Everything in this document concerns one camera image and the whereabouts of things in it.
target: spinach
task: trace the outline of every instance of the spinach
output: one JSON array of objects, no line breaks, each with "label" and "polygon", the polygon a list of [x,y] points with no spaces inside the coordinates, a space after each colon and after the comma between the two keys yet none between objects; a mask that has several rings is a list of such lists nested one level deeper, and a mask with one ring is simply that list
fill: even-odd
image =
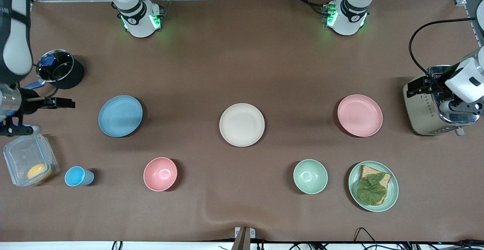
[{"label": "spinach", "polygon": [[358,181],[356,196],[367,205],[376,205],[385,196],[387,190],[380,185],[385,172],[370,174]]}]

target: clear food container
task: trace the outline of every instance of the clear food container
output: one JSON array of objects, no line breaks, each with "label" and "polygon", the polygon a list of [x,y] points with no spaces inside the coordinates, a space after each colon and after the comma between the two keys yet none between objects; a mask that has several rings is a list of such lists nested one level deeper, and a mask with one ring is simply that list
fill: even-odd
[{"label": "clear food container", "polygon": [[40,134],[21,136],[3,148],[12,182],[29,186],[59,172],[49,141]]}]

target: slice of bread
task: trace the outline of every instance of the slice of bread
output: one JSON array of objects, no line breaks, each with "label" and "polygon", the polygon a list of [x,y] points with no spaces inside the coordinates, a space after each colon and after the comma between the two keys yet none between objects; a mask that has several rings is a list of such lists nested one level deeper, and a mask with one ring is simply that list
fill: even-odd
[{"label": "slice of bread", "polygon": [[[373,169],[372,167],[368,167],[367,165],[363,165],[361,167],[360,179],[362,179],[365,176],[368,176],[369,174],[379,174],[380,172],[381,171],[379,171],[377,169]],[[385,176],[380,181],[380,185],[385,187],[385,189],[387,190],[387,193],[388,193],[388,183],[390,182],[390,178],[392,178],[392,176],[390,174],[385,173]],[[376,205],[381,205],[383,203],[383,201],[385,200],[385,197],[387,197],[387,193],[385,193],[385,196],[383,196],[383,198],[380,200],[380,202],[377,202]]]}]

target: green plate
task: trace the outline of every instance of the green plate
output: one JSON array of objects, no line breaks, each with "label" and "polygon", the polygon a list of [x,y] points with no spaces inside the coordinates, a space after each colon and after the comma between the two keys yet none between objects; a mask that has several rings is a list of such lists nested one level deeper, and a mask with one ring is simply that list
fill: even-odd
[{"label": "green plate", "polygon": [[303,193],[316,194],[328,184],[328,171],[319,161],[305,159],[294,168],[293,178]]},{"label": "green plate", "polygon": [[[361,167],[366,165],[368,167],[372,167],[373,169],[377,169],[379,171],[384,171],[387,174],[391,174],[392,178],[390,178],[390,182],[388,183],[388,191],[385,200],[381,205],[367,205],[362,202],[358,196],[356,196],[356,192],[358,190],[358,181],[360,180],[361,176]],[[348,187],[351,196],[355,201],[360,205],[360,207],[372,211],[372,212],[384,212],[389,210],[398,199],[398,182],[396,181],[396,177],[394,173],[385,165],[381,164],[380,162],[376,161],[363,161],[358,163],[349,173],[348,179]]]}]

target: brown tabletop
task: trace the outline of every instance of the brown tabletop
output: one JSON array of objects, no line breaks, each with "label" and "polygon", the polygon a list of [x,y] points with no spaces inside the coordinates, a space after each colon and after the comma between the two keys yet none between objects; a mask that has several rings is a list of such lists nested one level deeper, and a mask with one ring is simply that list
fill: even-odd
[{"label": "brown tabletop", "polygon": [[[57,93],[76,109],[25,118],[41,124],[61,171],[18,188],[2,164],[0,240],[211,240],[241,225],[280,241],[352,240],[360,226],[377,240],[484,236],[484,124],[467,127],[464,137],[416,136],[402,95],[420,74],[408,55],[413,32],[467,16],[452,0],[375,0],[351,37],[323,29],[298,0],[173,2],[163,31],[146,39],[126,33],[116,14],[107,2],[34,4],[34,59],[63,48],[86,76]],[[477,47],[469,22],[430,26],[414,41],[425,67],[454,64]],[[384,124],[375,136],[349,136],[335,119],[338,102],[354,93],[380,104]],[[104,135],[97,122],[116,95],[146,108],[140,129],[126,138]],[[240,102],[266,119],[264,136],[248,148],[229,145],[218,130],[222,112]],[[2,146],[11,140],[1,138]],[[143,183],[155,157],[178,165],[168,192]],[[329,173],[316,195],[292,181],[306,158]],[[398,179],[398,201],[386,212],[366,212],[348,193],[347,175],[364,160],[382,162]],[[76,165],[95,170],[93,186],[66,186],[64,174]]]}]

